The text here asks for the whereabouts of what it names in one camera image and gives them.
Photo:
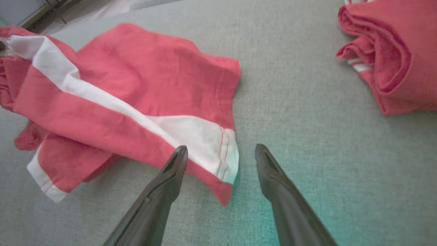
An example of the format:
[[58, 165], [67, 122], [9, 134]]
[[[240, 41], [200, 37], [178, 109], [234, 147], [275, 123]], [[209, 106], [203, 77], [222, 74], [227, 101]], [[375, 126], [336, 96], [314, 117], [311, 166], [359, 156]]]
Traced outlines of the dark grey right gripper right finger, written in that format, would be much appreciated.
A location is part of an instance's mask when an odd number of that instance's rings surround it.
[[280, 245], [337, 245], [265, 145], [256, 145], [255, 159], [261, 191], [271, 202]]

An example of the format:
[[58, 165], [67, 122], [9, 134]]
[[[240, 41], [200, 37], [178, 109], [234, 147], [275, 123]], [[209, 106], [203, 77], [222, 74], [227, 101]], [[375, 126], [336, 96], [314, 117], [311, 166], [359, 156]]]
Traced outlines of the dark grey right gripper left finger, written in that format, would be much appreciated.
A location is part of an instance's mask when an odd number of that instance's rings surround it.
[[188, 150], [179, 146], [120, 220], [105, 246], [160, 246], [172, 203], [179, 196]]

